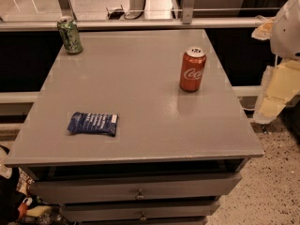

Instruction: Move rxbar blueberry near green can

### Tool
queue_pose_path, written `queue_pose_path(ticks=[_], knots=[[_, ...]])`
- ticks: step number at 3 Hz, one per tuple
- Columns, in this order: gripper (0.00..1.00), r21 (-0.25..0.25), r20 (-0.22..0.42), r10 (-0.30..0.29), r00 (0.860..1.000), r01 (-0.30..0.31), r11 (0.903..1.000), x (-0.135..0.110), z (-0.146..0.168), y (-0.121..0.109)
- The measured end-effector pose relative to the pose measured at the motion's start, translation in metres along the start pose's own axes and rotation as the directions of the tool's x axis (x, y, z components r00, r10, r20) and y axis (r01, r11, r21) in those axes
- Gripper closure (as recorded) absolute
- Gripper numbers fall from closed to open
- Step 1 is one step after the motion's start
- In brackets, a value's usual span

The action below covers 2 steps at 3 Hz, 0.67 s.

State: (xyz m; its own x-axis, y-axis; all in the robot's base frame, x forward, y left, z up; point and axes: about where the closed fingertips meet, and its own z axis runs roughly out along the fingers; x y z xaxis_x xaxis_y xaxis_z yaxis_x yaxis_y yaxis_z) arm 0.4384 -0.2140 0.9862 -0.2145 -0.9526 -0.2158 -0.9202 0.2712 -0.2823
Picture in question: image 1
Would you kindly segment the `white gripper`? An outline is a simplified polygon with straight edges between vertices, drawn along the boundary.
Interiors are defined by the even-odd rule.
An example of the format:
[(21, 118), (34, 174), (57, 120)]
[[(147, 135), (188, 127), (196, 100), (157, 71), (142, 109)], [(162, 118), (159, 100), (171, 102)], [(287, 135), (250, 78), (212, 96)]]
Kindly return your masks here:
[(254, 29), (252, 38), (267, 40), (273, 54), (292, 59), (276, 67), (267, 66), (262, 75), (262, 91), (257, 97), (253, 119), (258, 124), (275, 120), (300, 91), (300, 0), (288, 0), (276, 17), (258, 15), (262, 24)]

